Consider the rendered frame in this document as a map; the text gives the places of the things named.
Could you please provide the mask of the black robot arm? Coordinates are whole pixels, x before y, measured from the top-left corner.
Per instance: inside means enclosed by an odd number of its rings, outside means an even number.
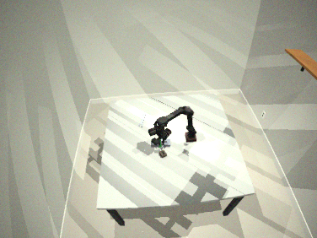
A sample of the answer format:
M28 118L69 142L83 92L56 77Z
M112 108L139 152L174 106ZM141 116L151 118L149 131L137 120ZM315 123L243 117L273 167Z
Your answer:
M188 138L195 138L194 136L197 131L193 127L194 111L190 106L186 105L184 105L183 107L179 107L177 110L171 112L167 116L161 116L160 118L158 118L154 123L154 127L148 129L149 136L152 137L153 135L158 135L158 132L164 133L164 128L167 127L167 124L181 114L187 115L188 125L186 126L186 129L188 131Z

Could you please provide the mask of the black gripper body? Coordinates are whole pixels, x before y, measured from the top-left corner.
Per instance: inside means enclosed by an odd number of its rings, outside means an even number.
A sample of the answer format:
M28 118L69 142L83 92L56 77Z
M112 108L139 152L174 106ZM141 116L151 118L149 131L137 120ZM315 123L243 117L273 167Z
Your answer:
M154 145L158 145L160 139L163 139L165 136L170 135L171 133L172 133L172 131L169 130L168 128L166 128L166 129L164 129L164 133L159 133L159 132L158 132L158 135L157 135L158 138L153 138L153 139L151 140L151 142L152 142Z

